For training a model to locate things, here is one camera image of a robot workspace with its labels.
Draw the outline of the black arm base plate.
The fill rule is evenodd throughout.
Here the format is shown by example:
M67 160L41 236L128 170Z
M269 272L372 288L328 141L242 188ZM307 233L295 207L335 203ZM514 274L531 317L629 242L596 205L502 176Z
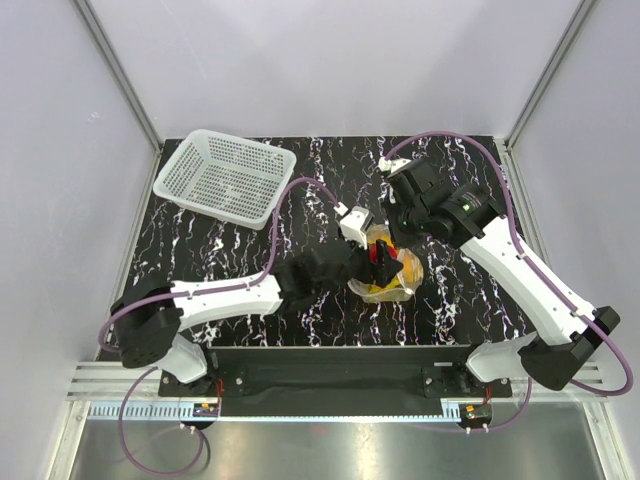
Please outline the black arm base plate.
M402 380L415 379L426 374L446 387L468 391L472 386L487 386L472 378L464 366L471 349L468 346L367 346L367 347L215 347L207 350L215 363L211 375L203 378L221 381L221 374L234 367L255 369L267 378L279 378L286 384L300 384L303 377L314 383L336 384L347 378L357 380L388 380L397 370ZM390 406L366 402L340 406L331 411L328 407L310 410L295 408L290 415L281 406L249 404L234 401L222 402L222 414L232 417L417 417L441 415L441 403L429 401L410 402L408 406Z

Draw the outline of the red apple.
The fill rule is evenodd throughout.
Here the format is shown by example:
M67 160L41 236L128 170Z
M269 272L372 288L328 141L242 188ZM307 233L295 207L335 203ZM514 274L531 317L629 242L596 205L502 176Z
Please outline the red apple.
M396 274L403 268L398 259L397 250L386 243L369 245L369 261L376 272L393 272Z

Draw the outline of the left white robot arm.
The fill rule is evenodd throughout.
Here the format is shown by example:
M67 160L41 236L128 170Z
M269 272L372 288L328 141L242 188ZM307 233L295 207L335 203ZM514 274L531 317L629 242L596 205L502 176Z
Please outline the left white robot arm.
M148 275L111 307L120 362L156 367L203 396L215 386L216 367L184 331L231 317L298 313L351 280L384 288L402 268L383 240L365 247L334 240L243 278L196 283Z

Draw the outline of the yellow banana bunch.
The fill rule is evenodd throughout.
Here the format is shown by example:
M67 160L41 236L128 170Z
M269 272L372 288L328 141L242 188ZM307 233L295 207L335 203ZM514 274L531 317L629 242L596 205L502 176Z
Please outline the yellow banana bunch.
M366 294L366 298L371 302L402 302L411 297L402 282L397 278L394 278L390 284L385 287L377 285L369 285L369 290Z

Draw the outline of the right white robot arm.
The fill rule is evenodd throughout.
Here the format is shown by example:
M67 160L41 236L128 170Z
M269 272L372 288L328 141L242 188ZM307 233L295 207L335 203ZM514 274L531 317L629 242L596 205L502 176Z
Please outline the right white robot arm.
M475 347L454 371L454 384L476 396L490 381L527 375L560 391L573 382L620 322L610 307L594 308L570 289L511 231L505 210L474 184L451 189L420 160L387 160L378 168L389 184L382 202L393 243L412 248L427 237L460 250L481 266L534 326L514 340Z

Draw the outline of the clear zip top bag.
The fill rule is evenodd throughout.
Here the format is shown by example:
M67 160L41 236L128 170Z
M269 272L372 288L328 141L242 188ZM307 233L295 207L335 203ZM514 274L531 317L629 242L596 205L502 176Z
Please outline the clear zip top bag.
M378 224L372 225L368 228L367 241L369 245L375 244L377 240L382 240L397 250L398 259L403 263L403 268L394 278L400 280L405 290L411 294L411 297L406 301L410 300L414 296L417 288L423 282L424 271L420 259L409 249L397 248L391 240L390 232L386 225ZM358 295L365 303L374 303L368 301L366 298L366 294L369 290L368 286L374 284L366 284L359 280L352 279L347 283L347 285L348 288L354 294Z

